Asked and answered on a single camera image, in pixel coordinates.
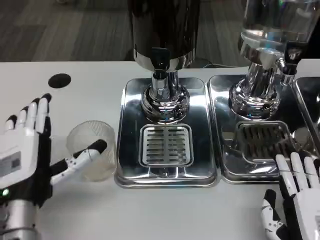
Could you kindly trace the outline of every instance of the green indicator light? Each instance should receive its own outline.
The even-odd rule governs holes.
[[[3,197],[7,196],[8,194],[9,194],[9,189],[3,190],[3,192],[2,192]]]

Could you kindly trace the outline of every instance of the gray carpet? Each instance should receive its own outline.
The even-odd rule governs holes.
[[[0,0],[0,62],[132,60],[127,0]],[[239,0],[201,3],[196,57],[247,66]]]

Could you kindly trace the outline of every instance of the stainless steel drip tray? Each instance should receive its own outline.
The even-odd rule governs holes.
[[[299,109],[310,133],[303,148],[312,154],[320,155],[320,77],[301,77],[292,84]]]
[[[139,162],[142,166],[188,167],[193,163],[192,133],[188,125],[150,124],[141,132]]]
[[[123,91],[115,182],[124,188],[213,186],[218,170],[204,83],[179,79],[190,106],[182,120],[170,124],[154,123],[142,110],[141,95],[150,83],[132,79]]]
[[[252,121],[234,113],[229,107],[229,90],[244,77],[218,75],[208,82],[211,117],[216,123],[212,135],[219,141],[221,173],[231,183],[274,182],[278,180],[276,154],[287,159],[293,151],[313,156],[310,134],[290,87],[283,90],[277,112],[267,121]]]

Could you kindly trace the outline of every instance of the black circular hole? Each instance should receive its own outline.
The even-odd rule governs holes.
[[[49,86],[54,89],[62,89],[68,86],[69,83],[71,83],[71,77],[66,73],[53,75],[48,81]]]

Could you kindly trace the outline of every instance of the water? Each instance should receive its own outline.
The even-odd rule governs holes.
[[[248,0],[241,37],[252,48],[283,55],[287,41],[307,42],[319,17],[319,0]]]

